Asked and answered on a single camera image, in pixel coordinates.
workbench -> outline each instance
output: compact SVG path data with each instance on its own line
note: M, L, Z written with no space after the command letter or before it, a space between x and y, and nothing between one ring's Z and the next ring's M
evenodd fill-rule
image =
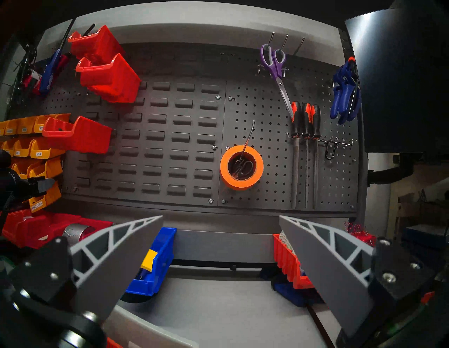
M175 12L182 12L183 6L185 2ZM363 223L362 120L337 125L329 118L332 75L344 63L338 30L267 9L219 3L189 6L189 12L201 6L201 19L193 18L202 22L181 23L182 35L180 30L170 31L178 24L173 19L156 22L174 16L172 9L166 15L163 3L109 9L77 19L72 30L80 32L93 22L108 25L142 83L136 103L106 103L80 86L73 59L44 101L35 99L13 115L71 113L71 122L83 115L116 130L106 155L67 152L62 198L49 210L114 223L164 215L164 226L178 228L175 259L225 264L274 262L272 234L280 233L279 215L339 229L345 228L348 218ZM145 11L151 15L142 15ZM217 11L223 15L216 24L204 20L207 13ZM248 11L251 23L242 21ZM273 18L273 25L266 18ZM38 59L48 55L65 27L62 23L47 30ZM166 42L158 42L151 30ZM298 56L287 56L284 83L290 100L319 104L322 135L353 142L337 149L332 160L326 160L324 147L319 147L316 209L305 202L306 190L309 197L313 194L312 184L305 187L305 168L311 168L313 178L314 146L311 143L307 164L305 142L300 145L298 203L292 210L293 149L286 136L291 122L268 72L257 73L257 47L272 31L279 34L274 42L290 35L287 53L306 37ZM190 121L176 124L176 117ZM226 147L244 143L245 126L253 119L250 145L262 155L264 173L253 188L236 193L220 180L220 159ZM124 137L130 130L140 131L139 137ZM242 277L239 272L172 266L149 302L119 301L119 305L200 347L325 346L306 309L295 307L269 282L257 279L257 271ZM325 305L316 305L315 310L335 341L339 325L332 313Z

pegboard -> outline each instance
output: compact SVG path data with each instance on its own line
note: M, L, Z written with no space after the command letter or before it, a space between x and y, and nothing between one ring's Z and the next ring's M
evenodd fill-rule
M62 184L63 193L70 193L67 198L114 198L122 205L129 200L164 203L174 209L185 205L290 210L293 148L286 132L291 132L291 122L275 82L263 69L257 74L258 50L201 44L123 48L142 79L134 104L110 104L88 93L79 85L73 60L47 98L33 100L17 115L70 112L72 122L83 115L116 130L105 155L67 152ZM324 159L320 144L316 210L354 212L357 123L339 126L329 118L329 80L337 67L291 56L285 67L290 100L320 105L322 135L354 141L353 146L337 149L332 161ZM249 146L261 154L264 173L251 189L232 191L220 179L220 159L226 147L244 144L253 119ZM309 142L308 164L305 141L299 148L298 211L312 210L315 142Z

duct tape roll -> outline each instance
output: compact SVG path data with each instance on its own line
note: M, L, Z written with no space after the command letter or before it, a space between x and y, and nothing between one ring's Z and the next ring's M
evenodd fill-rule
M221 179L226 186L236 191L244 191L252 187L264 172L264 161L261 155L252 147L247 146L243 153L244 165L236 175L236 161L239 160L243 148L244 145L231 147L224 153L220 162Z
M81 224L70 224L66 227L62 235L67 238L69 246L75 245L81 239L83 234L91 234L95 232L95 227L81 225Z

scissor blade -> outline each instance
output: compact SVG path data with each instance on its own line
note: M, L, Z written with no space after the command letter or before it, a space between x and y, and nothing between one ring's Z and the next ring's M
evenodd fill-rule
M284 83L280 78L276 78L277 86L279 87L279 90L281 91L282 99L284 100L285 106L287 107L288 113L290 114L291 121L295 119L293 115L293 109L291 108L290 99L288 98L287 91L285 90Z

masking tape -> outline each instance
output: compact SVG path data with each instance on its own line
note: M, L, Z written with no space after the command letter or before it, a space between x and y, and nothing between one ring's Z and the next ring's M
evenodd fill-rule
M264 162L262 160L261 155L252 147L247 146L245 149L245 153L250 155L253 159L253 165L255 167L253 174L244 180L238 180L232 177L229 172L229 161L236 158L236 154L239 154L243 151L244 145L237 145L231 147L227 150L220 162L220 176L226 186L232 188L236 191L244 191L250 187L252 187L259 179L262 177L262 173L264 172Z

